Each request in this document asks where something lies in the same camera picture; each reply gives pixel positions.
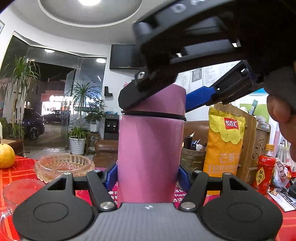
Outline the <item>person's hand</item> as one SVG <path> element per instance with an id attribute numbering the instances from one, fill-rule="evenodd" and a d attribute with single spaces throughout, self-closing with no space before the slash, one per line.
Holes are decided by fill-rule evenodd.
<path id="1" fill-rule="evenodd" d="M 278 122 L 283 137 L 290 142 L 290 156 L 296 157 L 296 121 L 290 105 L 283 99 L 269 95 L 267 97 L 267 110 L 271 118 Z"/>

